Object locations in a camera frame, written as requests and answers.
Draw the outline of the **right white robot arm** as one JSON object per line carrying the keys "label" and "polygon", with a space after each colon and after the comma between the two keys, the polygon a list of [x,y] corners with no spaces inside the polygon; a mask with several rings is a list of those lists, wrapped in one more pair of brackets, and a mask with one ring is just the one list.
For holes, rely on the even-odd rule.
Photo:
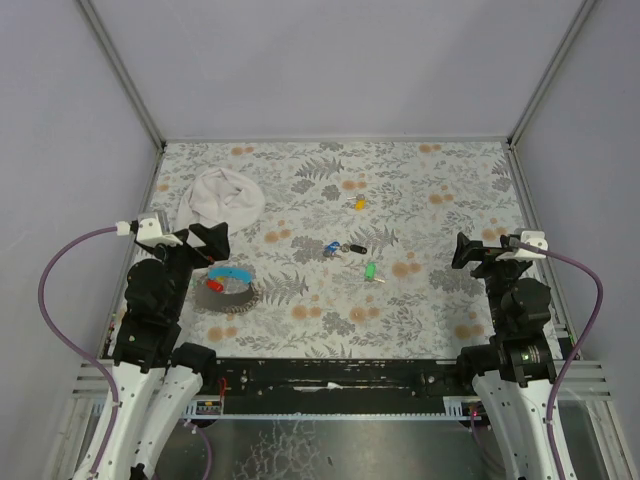
{"label": "right white robot arm", "polygon": [[480,399],[509,479],[574,479],[559,418],[559,376],[546,334],[551,290],[525,276],[545,246],[541,231],[520,230],[498,247],[457,236],[454,269],[476,263],[471,275],[485,284],[494,334],[462,348],[456,366]]}

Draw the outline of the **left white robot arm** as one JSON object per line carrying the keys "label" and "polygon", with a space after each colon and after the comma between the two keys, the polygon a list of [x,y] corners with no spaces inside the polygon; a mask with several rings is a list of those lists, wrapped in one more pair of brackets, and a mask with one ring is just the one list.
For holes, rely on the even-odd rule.
{"label": "left white robot arm", "polygon": [[147,237],[135,223],[135,242],[148,254],[127,273],[108,393],[77,479],[150,479],[181,414],[204,384],[215,383],[216,354],[179,343],[179,319],[192,274],[230,255],[228,225],[192,224]]}

